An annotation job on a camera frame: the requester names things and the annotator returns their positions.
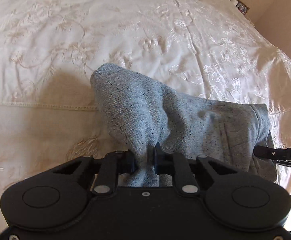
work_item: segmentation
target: grey fabric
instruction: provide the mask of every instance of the grey fabric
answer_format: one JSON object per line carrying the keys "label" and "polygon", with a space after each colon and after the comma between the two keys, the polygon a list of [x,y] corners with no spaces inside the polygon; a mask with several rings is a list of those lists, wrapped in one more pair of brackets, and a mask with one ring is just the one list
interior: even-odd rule
{"label": "grey fabric", "polygon": [[135,153],[139,171],[129,186],[163,186],[147,152],[157,142],[165,152],[199,154],[275,181],[273,161],[253,155],[255,145],[273,147],[266,105],[240,105],[197,98],[142,74],[104,64],[91,76],[99,110],[111,136]]}

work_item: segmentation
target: fold in fabric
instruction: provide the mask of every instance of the fold in fabric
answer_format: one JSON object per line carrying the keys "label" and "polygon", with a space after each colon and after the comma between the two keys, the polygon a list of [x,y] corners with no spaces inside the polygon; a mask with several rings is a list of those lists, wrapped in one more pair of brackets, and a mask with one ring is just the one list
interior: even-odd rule
{"label": "fold in fabric", "polygon": [[253,155],[255,145],[273,147],[266,105],[193,97],[115,64],[97,69],[91,86],[110,135],[135,153],[139,169],[125,185],[171,185],[169,176],[154,174],[148,158],[157,142],[168,153],[205,154],[276,180],[274,161]]}

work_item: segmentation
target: screw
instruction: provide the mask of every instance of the screw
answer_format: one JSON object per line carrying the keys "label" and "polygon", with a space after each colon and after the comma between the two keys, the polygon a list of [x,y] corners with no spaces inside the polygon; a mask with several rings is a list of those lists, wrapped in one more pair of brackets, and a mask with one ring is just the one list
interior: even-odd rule
{"label": "screw", "polygon": [[19,238],[15,235],[10,235],[9,240],[19,240]]}
{"label": "screw", "polygon": [[185,185],[182,187],[182,191],[185,193],[196,193],[198,191],[198,187],[194,185]]}
{"label": "screw", "polygon": [[106,185],[99,185],[94,188],[94,191],[96,193],[104,194],[104,193],[108,193],[110,191],[110,188]]}

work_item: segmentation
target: picture frame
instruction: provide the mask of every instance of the picture frame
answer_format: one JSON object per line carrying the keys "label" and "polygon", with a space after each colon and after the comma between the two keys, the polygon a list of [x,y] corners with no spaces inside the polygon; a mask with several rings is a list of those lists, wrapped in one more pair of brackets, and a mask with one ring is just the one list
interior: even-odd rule
{"label": "picture frame", "polygon": [[236,8],[243,14],[246,15],[247,12],[250,10],[248,6],[246,6],[242,1],[238,0],[238,4],[236,5]]}

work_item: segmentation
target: bed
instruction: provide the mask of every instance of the bed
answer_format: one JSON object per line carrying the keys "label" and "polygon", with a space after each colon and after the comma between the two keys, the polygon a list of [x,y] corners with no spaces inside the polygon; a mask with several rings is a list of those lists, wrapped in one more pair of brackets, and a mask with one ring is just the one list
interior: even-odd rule
{"label": "bed", "polygon": [[[230,1],[0,0],[0,196],[76,156],[124,149],[89,84],[103,63],[193,96],[265,103],[275,146],[291,147],[291,60]],[[290,177],[279,169],[287,189]]]}

